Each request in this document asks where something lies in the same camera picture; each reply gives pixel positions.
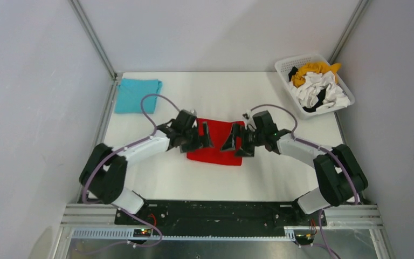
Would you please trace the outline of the red t-shirt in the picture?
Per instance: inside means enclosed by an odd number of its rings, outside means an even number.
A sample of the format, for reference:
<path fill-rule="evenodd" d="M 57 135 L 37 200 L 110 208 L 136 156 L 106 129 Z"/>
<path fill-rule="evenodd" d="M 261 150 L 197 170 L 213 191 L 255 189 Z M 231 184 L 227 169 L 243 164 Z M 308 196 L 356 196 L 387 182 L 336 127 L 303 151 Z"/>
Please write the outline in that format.
<path fill-rule="evenodd" d="M 241 126 L 244 126 L 243 121 L 219 121 L 211 120 L 205 118 L 198 118 L 197 122 L 202 125 L 203 122 L 207 123 L 210 138 L 213 143 L 213 147 L 202 148 L 195 150 L 193 152 L 187 153 L 187 159 L 212 163 L 223 166 L 241 166 L 243 159 L 242 157 L 235 156 L 235 152 L 242 145 L 240 138 L 237 139 L 236 150 L 235 151 L 221 151 L 220 148 L 225 144 L 233 126 L 233 123 L 238 123 Z"/>

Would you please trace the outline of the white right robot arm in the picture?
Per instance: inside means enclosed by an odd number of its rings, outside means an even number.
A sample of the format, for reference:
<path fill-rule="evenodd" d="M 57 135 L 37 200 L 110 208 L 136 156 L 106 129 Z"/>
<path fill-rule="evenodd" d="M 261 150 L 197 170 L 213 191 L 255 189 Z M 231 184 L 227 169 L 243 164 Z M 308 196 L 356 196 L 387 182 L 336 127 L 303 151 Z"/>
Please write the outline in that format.
<path fill-rule="evenodd" d="M 318 187 L 296 199 L 292 220 L 306 225 L 313 213 L 329 206 L 337 207 L 359 193 L 369 183 L 352 150 L 345 144 L 323 147 L 298 138 L 288 129 L 278 129 L 269 111 L 252 116 L 251 125 L 233 123 L 220 150 L 234 151 L 238 157 L 253 157 L 255 148 L 264 146 L 269 152 L 290 156 L 315 170 Z"/>

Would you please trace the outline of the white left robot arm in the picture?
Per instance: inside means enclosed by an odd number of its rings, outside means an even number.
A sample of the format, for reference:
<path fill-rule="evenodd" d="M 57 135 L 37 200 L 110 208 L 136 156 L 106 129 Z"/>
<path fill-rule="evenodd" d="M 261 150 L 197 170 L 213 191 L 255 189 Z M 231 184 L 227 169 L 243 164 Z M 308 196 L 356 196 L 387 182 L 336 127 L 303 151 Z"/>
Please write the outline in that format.
<path fill-rule="evenodd" d="M 175 119 L 155 125 L 153 132 L 141 140 L 120 148 L 98 144 L 93 148 L 79 182 L 102 203 L 127 211 L 133 223 L 143 224 L 149 211 L 144 207 L 145 199 L 125 186 L 127 169 L 176 147 L 181 153 L 212 148 L 208 123 L 200 122 L 192 112 L 181 110 Z"/>

